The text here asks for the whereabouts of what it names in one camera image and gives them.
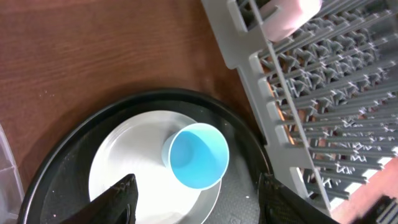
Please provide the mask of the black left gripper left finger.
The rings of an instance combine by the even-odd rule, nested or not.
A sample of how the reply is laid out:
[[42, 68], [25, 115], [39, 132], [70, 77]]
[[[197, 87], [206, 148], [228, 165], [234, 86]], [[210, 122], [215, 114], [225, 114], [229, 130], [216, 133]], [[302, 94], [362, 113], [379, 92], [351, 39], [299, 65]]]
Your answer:
[[128, 174], [62, 224], [135, 224], [136, 207], [136, 176]]

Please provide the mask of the wooden chopstick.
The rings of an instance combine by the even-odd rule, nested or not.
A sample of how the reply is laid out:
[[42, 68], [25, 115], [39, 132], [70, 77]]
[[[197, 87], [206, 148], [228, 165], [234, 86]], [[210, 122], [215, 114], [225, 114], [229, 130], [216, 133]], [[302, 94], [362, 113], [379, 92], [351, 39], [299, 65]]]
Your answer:
[[[275, 99], [275, 105], [276, 105], [276, 107], [277, 107], [277, 111], [278, 111], [278, 114], [279, 114], [279, 118], [280, 118], [282, 121], [285, 121], [284, 114], [282, 113], [282, 111], [281, 111], [280, 108], [279, 108], [279, 100], [276, 99], [276, 98], [277, 98], [277, 93], [275, 93], [274, 89], [272, 88], [272, 86], [271, 86], [269, 83], [268, 83], [267, 85], [268, 85], [268, 87], [269, 87], [269, 89], [270, 89], [270, 91], [271, 91], [272, 97]], [[292, 144], [292, 145], [294, 145], [295, 142], [294, 142], [293, 138], [291, 137], [291, 135], [290, 135], [290, 133], [289, 133], [289, 126], [284, 125], [284, 124], [283, 124], [282, 126], [284, 127], [284, 131], [285, 131], [285, 133], [286, 133], [286, 135], [287, 135], [287, 138], [288, 138], [288, 140], [289, 140], [289, 143]]]

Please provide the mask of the pink cup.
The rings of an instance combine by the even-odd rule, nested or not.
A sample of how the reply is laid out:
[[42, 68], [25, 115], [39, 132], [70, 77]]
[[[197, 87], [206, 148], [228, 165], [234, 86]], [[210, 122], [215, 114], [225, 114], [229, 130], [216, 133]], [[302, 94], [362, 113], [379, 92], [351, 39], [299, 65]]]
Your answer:
[[259, 11], [262, 17], [278, 10], [263, 23], [268, 40], [279, 42], [293, 34], [298, 28], [313, 18], [322, 7], [322, 0], [271, 0]]

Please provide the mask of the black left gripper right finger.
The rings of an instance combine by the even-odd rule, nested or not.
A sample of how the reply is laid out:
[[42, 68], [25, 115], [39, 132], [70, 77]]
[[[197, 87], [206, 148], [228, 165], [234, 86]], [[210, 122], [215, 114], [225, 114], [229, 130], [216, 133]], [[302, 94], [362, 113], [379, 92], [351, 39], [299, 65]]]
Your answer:
[[262, 173], [258, 182], [259, 224], [335, 224], [272, 174]]

